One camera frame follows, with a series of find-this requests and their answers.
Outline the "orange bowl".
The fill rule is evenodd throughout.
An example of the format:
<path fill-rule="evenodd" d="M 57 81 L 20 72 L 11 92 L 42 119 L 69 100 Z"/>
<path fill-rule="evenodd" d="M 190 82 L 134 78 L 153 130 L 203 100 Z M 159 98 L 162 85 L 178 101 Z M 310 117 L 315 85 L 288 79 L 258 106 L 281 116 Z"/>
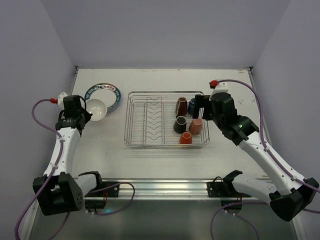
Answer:
<path fill-rule="evenodd" d="M 108 108 L 105 103 L 100 99 L 88 99 L 86 101 L 86 110 L 91 114 L 90 120 L 97 122 L 102 120 L 108 113 Z"/>

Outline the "black cup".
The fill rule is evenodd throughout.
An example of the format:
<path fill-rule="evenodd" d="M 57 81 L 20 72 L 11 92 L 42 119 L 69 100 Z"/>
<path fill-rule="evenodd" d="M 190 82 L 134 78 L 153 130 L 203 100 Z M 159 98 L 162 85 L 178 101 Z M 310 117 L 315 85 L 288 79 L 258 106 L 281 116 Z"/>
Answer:
<path fill-rule="evenodd" d="M 187 120 L 184 116 L 178 116 L 174 122 L 173 130 L 178 133 L 182 134 L 187 129 Z"/>

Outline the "red orange cup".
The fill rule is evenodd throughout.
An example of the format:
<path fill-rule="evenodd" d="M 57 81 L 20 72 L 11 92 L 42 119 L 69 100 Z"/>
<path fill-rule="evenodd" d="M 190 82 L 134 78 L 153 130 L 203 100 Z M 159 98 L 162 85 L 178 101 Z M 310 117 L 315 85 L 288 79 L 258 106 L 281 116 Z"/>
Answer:
<path fill-rule="evenodd" d="M 193 142 L 193 138 L 190 132 L 185 131 L 184 133 L 181 134 L 179 138 L 179 143 L 182 145 L 190 145 Z"/>

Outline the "green rimmed printed plate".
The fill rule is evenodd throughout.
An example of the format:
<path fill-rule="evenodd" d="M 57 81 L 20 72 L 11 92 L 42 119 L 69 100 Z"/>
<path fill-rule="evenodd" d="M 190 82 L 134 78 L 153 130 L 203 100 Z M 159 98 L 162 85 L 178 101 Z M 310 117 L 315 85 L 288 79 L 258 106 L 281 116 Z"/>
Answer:
<path fill-rule="evenodd" d="M 91 86 L 84 94 L 87 102 L 91 99 L 102 101 L 107 107 L 107 113 L 114 112 L 122 101 L 121 91 L 111 83 L 98 83 Z"/>

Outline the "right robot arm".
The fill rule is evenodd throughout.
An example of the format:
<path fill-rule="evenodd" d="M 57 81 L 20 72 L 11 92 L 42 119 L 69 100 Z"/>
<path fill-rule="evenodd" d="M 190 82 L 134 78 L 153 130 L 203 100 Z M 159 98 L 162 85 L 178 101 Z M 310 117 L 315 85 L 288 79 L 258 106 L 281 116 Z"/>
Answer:
<path fill-rule="evenodd" d="M 271 183 L 253 179 L 234 170 L 223 178 L 226 190 L 244 193 L 270 205 L 273 212 L 289 222 L 314 199 L 319 183 L 294 170 L 263 139 L 258 126 L 239 115 L 234 99 L 227 92 L 195 95 L 193 117 L 203 109 L 204 120 L 213 121 L 225 138 L 246 152 L 267 174 Z"/>

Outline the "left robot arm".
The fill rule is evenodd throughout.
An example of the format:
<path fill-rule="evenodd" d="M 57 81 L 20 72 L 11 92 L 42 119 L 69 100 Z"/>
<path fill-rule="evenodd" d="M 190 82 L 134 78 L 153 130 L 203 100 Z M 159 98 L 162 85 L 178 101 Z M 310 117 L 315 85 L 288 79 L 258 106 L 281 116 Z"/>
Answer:
<path fill-rule="evenodd" d="M 45 216 L 81 210 L 83 198 L 102 187 L 98 171 L 83 172 L 77 178 L 71 175 L 78 143 L 85 125 L 92 117 L 86 109 L 84 98 L 70 95 L 51 98 L 49 101 L 62 107 L 55 127 L 46 127 L 56 135 L 55 145 L 43 175 L 35 178 L 32 183 L 35 197 Z"/>

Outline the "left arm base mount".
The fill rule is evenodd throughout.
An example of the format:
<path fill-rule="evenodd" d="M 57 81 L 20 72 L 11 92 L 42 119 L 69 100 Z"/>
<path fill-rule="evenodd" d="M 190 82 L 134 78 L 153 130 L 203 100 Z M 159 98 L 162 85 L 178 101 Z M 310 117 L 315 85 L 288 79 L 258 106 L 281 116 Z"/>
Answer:
<path fill-rule="evenodd" d="M 108 188 L 98 192 L 89 192 L 84 198 L 84 206 L 88 211 L 97 212 L 97 210 L 102 210 L 107 205 L 108 199 L 119 197 L 119 186 L 110 187 L 112 185 L 118 184 L 117 181 L 103 181 L 101 188 Z"/>

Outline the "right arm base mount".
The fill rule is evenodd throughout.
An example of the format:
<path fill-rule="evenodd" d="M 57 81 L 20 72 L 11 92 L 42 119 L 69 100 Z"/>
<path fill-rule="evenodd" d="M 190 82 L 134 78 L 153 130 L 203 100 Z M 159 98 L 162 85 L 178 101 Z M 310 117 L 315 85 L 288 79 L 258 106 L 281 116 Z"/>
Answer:
<path fill-rule="evenodd" d="M 242 195 L 224 183 L 223 178 L 220 176 L 207 182 L 206 189 L 208 197 L 219 198 L 222 207 L 242 200 Z"/>

